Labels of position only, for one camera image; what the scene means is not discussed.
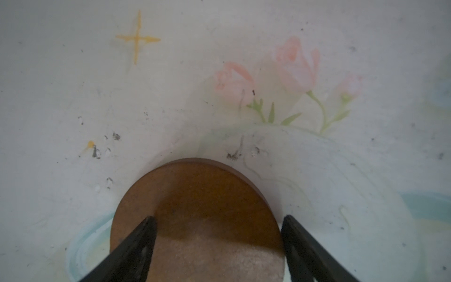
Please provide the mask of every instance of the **orange spot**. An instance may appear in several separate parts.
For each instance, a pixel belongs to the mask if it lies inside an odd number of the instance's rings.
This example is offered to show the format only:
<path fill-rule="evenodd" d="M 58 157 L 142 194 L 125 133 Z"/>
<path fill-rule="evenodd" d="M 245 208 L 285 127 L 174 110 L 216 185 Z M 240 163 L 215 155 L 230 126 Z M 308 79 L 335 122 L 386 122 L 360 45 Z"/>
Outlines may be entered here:
<path fill-rule="evenodd" d="M 144 37 L 140 37 L 139 36 L 139 30 L 141 29 L 141 10 L 138 11 L 138 25 L 136 27 L 136 33 L 135 35 L 116 35 L 116 38 L 118 39 L 122 39 L 125 42 L 134 41 L 134 63 L 135 65 L 138 63 L 138 44 L 140 40 L 144 40 L 144 44 L 146 43 L 150 43 L 150 42 L 159 42 L 160 39 L 156 38 L 156 37 L 150 37 L 150 36 L 144 36 Z"/>

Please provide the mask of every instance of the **pink tulip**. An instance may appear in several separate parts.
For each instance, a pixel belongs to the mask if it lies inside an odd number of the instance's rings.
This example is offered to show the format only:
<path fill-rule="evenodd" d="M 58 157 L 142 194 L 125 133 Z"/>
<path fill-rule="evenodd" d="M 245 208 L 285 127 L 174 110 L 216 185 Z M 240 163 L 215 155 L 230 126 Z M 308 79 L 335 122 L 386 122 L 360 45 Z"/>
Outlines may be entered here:
<path fill-rule="evenodd" d="M 348 102 L 362 93 L 362 77 L 360 75 L 348 74 L 346 78 L 335 87 L 333 93 L 338 94 Z"/>
<path fill-rule="evenodd" d="M 254 99 L 255 83 L 246 68 L 238 63 L 226 62 L 222 70 L 215 73 L 218 94 L 225 100 L 237 104 L 247 105 Z"/>
<path fill-rule="evenodd" d="M 318 73 L 319 51 L 304 54 L 298 37 L 290 37 L 272 55 L 282 84 L 292 92 L 306 93 L 313 89 Z"/>

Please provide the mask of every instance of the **wooden disc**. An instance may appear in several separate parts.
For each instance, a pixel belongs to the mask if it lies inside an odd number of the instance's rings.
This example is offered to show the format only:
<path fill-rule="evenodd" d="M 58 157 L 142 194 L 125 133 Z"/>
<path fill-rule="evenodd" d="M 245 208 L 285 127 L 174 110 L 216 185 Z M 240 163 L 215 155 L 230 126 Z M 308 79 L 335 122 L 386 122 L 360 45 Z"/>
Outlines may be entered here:
<path fill-rule="evenodd" d="M 282 281 L 277 222 L 254 185 L 236 170 L 204 159 L 168 163 L 122 198 L 110 250 L 146 217 L 158 233 L 147 281 Z"/>

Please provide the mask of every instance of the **round wooden coaster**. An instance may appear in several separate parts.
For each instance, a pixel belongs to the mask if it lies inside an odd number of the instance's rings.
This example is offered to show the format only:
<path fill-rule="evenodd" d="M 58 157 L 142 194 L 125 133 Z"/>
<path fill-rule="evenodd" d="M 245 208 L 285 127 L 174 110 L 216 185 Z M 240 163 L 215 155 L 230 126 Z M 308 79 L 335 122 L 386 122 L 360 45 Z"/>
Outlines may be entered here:
<path fill-rule="evenodd" d="M 122 198 L 110 250 L 146 217 L 158 233 L 147 281 L 282 281 L 277 223 L 253 184 L 205 159 L 168 163 L 143 176 Z"/>

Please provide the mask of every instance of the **pink rose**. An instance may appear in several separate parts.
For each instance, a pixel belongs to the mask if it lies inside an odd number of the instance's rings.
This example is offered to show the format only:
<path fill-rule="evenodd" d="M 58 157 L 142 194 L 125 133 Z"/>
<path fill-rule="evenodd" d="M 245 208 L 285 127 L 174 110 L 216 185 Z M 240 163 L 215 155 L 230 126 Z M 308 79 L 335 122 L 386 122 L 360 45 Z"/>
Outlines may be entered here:
<path fill-rule="evenodd" d="M 290 37 L 272 55 L 282 84 L 289 90 L 306 93 L 313 89 L 318 73 L 319 51 L 304 54 L 298 37 Z"/>
<path fill-rule="evenodd" d="M 340 95 L 344 102 L 349 102 L 362 93 L 362 77 L 348 74 L 346 78 L 335 87 L 333 94 Z"/>
<path fill-rule="evenodd" d="M 215 90 L 227 101 L 237 105 L 250 104 L 254 99 L 255 83 L 246 68 L 238 63 L 225 62 L 215 73 Z"/>

